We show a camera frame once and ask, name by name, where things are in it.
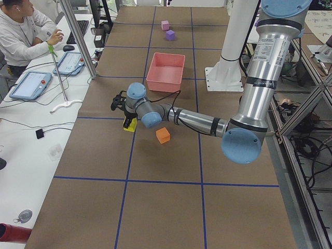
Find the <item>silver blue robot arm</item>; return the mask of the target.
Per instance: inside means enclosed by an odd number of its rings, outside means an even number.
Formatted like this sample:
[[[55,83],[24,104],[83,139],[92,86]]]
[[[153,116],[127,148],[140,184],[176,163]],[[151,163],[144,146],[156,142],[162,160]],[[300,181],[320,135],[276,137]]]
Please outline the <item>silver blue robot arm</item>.
[[[222,151],[231,161],[247,164],[260,153],[268,125],[266,114],[291,41],[301,36],[310,1],[261,1],[257,26],[258,44],[247,69],[238,112],[229,121],[175,107],[154,104],[138,82],[127,89],[123,101],[124,122],[134,117],[151,128],[163,120],[222,139]]]

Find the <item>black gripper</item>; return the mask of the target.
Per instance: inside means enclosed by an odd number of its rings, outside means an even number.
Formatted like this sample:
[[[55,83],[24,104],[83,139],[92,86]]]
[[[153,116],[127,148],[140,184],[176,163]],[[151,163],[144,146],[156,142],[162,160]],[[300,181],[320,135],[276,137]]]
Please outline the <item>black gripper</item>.
[[[137,118],[137,114],[136,113],[132,113],[128,110],[124,110],[124,114],[125,114],[125,120],[123,122],[123,127],[124,128],[128,128],[130,126],[130,122],[133,121],[134,118]]]

